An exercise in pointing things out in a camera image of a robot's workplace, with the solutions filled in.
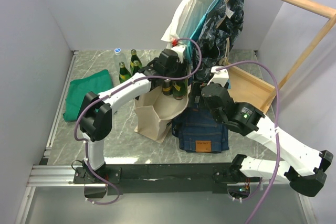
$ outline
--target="black metal base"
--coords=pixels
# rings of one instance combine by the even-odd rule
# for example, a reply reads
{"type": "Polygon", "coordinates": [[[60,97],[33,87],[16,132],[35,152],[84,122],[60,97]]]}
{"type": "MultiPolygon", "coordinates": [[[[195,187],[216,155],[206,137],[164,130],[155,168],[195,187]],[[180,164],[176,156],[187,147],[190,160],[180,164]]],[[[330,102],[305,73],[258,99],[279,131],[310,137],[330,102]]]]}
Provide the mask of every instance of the black metal base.
{"type": "MultiPolygon", "coordinates": [[[[231,176],[232,163],[106,165],[109,181],[123,194],[212,191],[226,194],[227,184],[245,182],[245,176],[231,176]]],[[[259,178],[250,178],[258,182],[259,178]]],[[[76,169],[74,184],[94,184],[84,168],[76,169]]],[[[90,188],[86,197],[97,198],[102,188],[90,188]]],[[[116,191],[108,187],[108,195],[116,191]]]]}

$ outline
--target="white cloth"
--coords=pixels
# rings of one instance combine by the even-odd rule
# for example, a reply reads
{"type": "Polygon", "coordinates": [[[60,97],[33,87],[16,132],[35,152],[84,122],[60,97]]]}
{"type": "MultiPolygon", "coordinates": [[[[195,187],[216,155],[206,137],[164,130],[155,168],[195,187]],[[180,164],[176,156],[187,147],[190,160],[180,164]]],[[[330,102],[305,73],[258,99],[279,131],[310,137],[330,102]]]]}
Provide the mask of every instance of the white cloth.
{"type": "Polygon", "coordinates": [[[213,0],[182,0],[161,40],[190,38],[213,0]]]}

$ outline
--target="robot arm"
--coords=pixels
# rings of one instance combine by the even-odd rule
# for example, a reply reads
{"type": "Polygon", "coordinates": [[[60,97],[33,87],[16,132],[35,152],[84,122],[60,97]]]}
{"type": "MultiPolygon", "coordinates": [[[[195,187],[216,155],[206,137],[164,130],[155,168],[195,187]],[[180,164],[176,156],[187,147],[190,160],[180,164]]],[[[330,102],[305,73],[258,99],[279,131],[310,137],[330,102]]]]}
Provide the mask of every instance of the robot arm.
{"type": "MultiPolygon", "coordinates": [[[[328,151],[314,150],[286,133],[275,129],[274,123],[253,105],[245,102],[234,102],[230,97],[226,81],[226,70],[216,71],[214,77],[202,89],[202,98],[217,123],[223,123],[231,131],[240,133],[257,141],[274,153],[276,150],[276,132],[280,139],[280,162],[276,180],[289,183],[297,192],[313,197],[323,187],[326,174],[333,155],[328,151]]],[[[246,177],[262,177],[270,179],[275,161],[255,159],[246,155],[238,155],[233,162],[235,167],[246,177]]]]}
{"type": "Polygon", "coordinates": [[[183,62],[185,45],[177,45],[172,49],[164,49],[158,58],[139,70],[131,79],[98,95],[89,92],[84,97],[79,115],[95,100],[115,93],[104,102],[92,106],[80,121],[80,130],[83,137],[88,141],[88,154],[90,165],[98,174],[104,170],[104,138],[112,130],[112,115],[127,102],[136,99],[138,96],[148,93],[150,90],[161,86],[163,79],[143,79],[134,82],[136,79],[146,76],[183,76],[187,64],[183,62]]]}

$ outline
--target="metal bracket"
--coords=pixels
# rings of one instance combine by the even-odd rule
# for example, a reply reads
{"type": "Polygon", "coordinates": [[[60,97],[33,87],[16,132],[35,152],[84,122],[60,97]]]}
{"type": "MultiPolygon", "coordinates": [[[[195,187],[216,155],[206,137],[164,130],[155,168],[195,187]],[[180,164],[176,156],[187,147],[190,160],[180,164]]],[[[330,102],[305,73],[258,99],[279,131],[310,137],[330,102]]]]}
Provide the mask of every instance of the metal bracket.
{"type": "Polygon", "coordinates": [[[75,171],[70,165],[34,165],[27,183],[29,187],[55,187],[55,186],[77,186],[77,187],[104,187],[105,184],[74,184],[75,171]]]}
{"type": "MultiPolygon", "coordinates": [[[[108,177],[108,181],[112,184],[119,184],[120,176],[121,176],[121,167],[107,167],[106,175],[108,177]]],[[[75,176],[74,176],[74,184],[97,184],[97,182],[92,181],[91,176],[86,172],[83,167],[77,167],[75,176]]]]}

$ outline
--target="beige bag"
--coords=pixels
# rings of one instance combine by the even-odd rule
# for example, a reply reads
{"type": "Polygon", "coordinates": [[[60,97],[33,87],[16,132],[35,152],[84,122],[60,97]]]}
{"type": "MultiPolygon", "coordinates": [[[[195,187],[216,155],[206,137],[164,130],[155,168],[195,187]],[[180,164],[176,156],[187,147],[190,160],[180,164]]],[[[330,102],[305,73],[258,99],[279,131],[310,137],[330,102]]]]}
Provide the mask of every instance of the beige bag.
{"type": "Polygon", "coordinates": [[[157,87],[134,102],[138,116],[138,126],[134,131],[162,143],[171,128],[171,120],[187,107],[188,95],[176,100],[173,95],[164,95],[162,87],[157,87]]]}

